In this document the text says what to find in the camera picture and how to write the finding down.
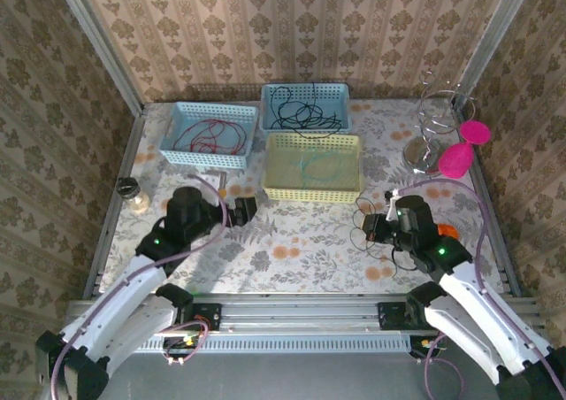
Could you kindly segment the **yellow plastic basket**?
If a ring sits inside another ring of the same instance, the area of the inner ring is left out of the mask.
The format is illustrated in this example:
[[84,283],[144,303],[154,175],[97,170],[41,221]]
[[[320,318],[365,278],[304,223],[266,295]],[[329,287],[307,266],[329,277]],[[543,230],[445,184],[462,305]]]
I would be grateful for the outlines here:
[[271,200],[352,204],[363,191],[356,135],[271,133],[261,186]]

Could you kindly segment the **floral tablecloth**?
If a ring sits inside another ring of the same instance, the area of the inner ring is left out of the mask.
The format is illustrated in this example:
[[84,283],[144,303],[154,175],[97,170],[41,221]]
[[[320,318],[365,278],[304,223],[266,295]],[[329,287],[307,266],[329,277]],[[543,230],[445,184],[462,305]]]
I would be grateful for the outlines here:
[[503,290],[490,242],[480,235],[483,219],[471,180],[419,186],[402,163],[402,149],[416,132],[416,110],[410,99],[350,102],[353,132],[362,141],[363,192],[354,204],[268,198],[261,186],[265,137],[257,132],[247,169],[226,178],[227,198],[254,196],[256,216],[184,261],[171,282],[196,294],[407,292],[426,276],[407,254],[366,242],[360,225],[365,214],[385,210],[385,191],[412,186],[437,223],[454,226],[467,250],[481,254],[482,274]]

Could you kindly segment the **small jar with black lid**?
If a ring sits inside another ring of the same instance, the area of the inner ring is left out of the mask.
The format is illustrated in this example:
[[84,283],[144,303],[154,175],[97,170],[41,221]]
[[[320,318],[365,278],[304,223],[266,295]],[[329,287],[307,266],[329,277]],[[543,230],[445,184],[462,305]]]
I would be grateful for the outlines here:
[[135,213],[144,213],[150,207],[149,195],[133,177],[118,178],[116,191],[120,198]]

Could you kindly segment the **small light blue basket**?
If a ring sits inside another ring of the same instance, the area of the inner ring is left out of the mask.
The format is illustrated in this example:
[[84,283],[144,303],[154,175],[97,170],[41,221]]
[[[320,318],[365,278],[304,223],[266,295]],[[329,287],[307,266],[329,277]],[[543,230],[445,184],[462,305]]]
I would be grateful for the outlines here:
[[257,122],[255,106],[177,102],[160,152],[173,165],[244,170]]

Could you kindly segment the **pink wine glass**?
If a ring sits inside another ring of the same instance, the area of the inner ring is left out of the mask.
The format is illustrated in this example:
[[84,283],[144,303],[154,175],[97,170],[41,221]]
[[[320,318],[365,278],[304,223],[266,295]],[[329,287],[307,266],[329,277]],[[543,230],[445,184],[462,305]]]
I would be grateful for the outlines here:
[[474,158],[474,147],[484,145],[491,139],[487,125],[469,120],[459,127],[462,140],[451,145],[439,159],[440,173],[448,178],[459,179],[470,169]]

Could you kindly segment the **large blue plastic basket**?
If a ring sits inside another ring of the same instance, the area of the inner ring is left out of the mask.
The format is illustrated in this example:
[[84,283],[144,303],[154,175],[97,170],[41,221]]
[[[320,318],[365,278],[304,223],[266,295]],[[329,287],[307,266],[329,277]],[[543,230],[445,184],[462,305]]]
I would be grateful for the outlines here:
[[260,99],[260,129],[268,133],[346,134],[349,89],[344,83],[265,84]]

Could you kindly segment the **aluminium table edge rail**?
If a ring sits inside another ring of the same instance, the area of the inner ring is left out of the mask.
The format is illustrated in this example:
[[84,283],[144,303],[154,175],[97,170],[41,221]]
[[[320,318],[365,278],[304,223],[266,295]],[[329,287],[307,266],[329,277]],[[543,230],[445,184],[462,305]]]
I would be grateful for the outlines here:
[[494,257],[498,263],[498,267],[500,268],[500,272],[503,273],[507,278],[507,292],[512,296],[522,297],[523,292],[521,290],[518,278],[516,276],[515,268],[513,266],[507,245],[501,232],[499,221],[497,220],[492,198],[490,197],[486,185],[486,180],[482,172],[481,162],[478,158],[477,153],[474,153],[474,158],[469,170],[469,175],[475,192],[478,194],[479,198],[483,201],[486,207],[487,234],[490,239]]
[[[126,148],[124,150],[124,155],[121,160],[117,179],[127,177],[131,174],[136,151],[142,138],[144,126],[144,108],[141,108],[141,111],[138,112],[134,117],[134,123],[128,138]],[[121,197],[117,193],[116,189],[114,189],[112,191],[111,200],[109,202],[107,212],[105,213],[101,233],[98,238],[96,250],[93,256],[92,265],[90,267],[85,288],[83,290],[83,300],[89,300],[93,296],[96,296],[98,293],[98,286],[102,278],[105,263],[111,249],[111,243],[116,230],[116,225],[119,220],[121,208]]]

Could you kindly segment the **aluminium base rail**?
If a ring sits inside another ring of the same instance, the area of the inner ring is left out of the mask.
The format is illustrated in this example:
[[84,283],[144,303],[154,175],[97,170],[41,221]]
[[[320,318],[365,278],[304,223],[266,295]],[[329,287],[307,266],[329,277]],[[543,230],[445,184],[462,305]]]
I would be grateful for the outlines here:
[[347,294],[208,294],[197,304],[221,304],[214,335],[373,335],[380,303],[397,303],[403,295]]

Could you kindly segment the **aluminium frame post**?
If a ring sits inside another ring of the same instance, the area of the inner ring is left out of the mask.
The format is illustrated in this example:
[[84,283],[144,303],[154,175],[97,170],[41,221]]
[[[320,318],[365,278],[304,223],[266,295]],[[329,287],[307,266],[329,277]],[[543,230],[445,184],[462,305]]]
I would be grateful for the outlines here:
[[131,82],[110,37],[96,15],[89,0],[65,0],[83,32],[91,42],[105,70],[112,78],[131,113],[138,118],[142,114],[143,103],[134,84]]
[[493,15],[479,39],[478,46],[471,55],[469,63],[460,80],[463,98],[455,101],[455,107],[461,110],[465,99],[471,96],[473,89],[485,71],[504,35],[508,32],[524,0],[499,0]]

